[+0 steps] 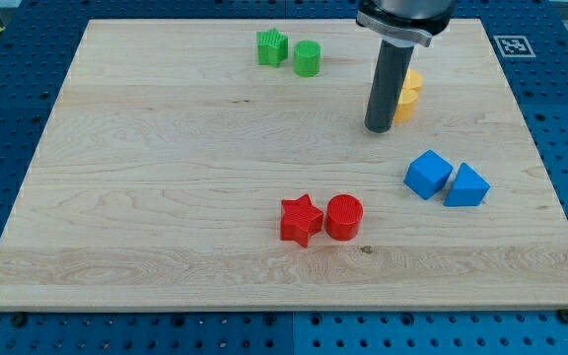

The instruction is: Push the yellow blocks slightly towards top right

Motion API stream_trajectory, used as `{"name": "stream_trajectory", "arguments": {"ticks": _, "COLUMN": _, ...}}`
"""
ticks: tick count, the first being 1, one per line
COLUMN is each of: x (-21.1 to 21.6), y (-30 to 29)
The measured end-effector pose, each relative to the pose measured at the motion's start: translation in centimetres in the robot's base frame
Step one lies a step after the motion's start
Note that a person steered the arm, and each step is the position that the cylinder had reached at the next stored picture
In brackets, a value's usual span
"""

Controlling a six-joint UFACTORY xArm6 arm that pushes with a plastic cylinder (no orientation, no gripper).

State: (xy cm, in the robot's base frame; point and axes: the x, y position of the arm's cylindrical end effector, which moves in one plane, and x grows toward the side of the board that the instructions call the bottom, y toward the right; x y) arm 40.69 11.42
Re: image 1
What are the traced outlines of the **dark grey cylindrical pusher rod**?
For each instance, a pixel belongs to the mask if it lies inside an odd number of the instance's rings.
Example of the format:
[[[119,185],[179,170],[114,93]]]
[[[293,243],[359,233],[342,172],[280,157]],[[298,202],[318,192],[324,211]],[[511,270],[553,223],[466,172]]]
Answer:
[[[412,53],[412,46],[381,42],[364,121],[368,130],[385,133],[391,129]]]

